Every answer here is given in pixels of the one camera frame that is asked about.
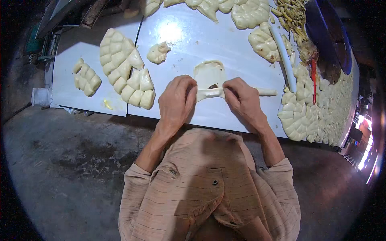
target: person's left hand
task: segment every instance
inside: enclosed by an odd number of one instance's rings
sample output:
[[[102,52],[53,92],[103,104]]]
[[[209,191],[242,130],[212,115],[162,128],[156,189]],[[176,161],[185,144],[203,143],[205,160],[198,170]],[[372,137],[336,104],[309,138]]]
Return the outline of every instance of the person's left hand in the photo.
[[[158,131],[172,137],[186,121],[196,102],[197,82],[189,75],[175,77],[158,99]]]

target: cloth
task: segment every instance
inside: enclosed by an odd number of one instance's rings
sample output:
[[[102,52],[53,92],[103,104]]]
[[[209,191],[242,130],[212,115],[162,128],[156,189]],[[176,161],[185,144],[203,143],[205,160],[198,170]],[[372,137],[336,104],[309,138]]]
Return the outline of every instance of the cloth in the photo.
[[[264,231],[296,240],[301,215],[292,174],[287,158],[256,171],[238,135],[189,130],[152,174],[136,164],[125,172],[121,240],[194,240],[219,230],[207,228],[216,223],[242,240]]]

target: person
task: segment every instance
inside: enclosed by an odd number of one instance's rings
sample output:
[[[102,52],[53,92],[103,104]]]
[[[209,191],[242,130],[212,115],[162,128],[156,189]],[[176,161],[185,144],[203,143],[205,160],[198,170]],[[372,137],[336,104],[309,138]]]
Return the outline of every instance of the person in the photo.
[[[166,151],[192,112],[197,83],[175,77],[159,97],[161,118],[125,172],[121,240],[296,240],[300,206],[292,166],[262,112],[259,92],[224,82],[225,100],[256,130],[268,169],[257,169],[240,136],[194,128]]]

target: shirt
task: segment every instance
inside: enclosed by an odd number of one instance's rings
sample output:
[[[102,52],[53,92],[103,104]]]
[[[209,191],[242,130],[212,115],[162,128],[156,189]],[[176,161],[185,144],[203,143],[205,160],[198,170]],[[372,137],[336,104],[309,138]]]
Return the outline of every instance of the shirt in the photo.
[[[136,164],[125,172],[121,240],[193,240],[210,219],[244,240],[258,240],[262,229],[273,240],[296,240],[301,214],[292,174],[287,158],[256,170],[238,135],[188,130],[152,173]]]

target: red handle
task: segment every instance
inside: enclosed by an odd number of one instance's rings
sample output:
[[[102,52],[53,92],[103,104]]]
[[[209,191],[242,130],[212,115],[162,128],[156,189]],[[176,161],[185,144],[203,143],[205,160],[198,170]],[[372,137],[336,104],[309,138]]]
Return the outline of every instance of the red handle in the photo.
[[[314,82],[313,104],[316,104],[316,61],[314,58],[311,60],[311,78]]]

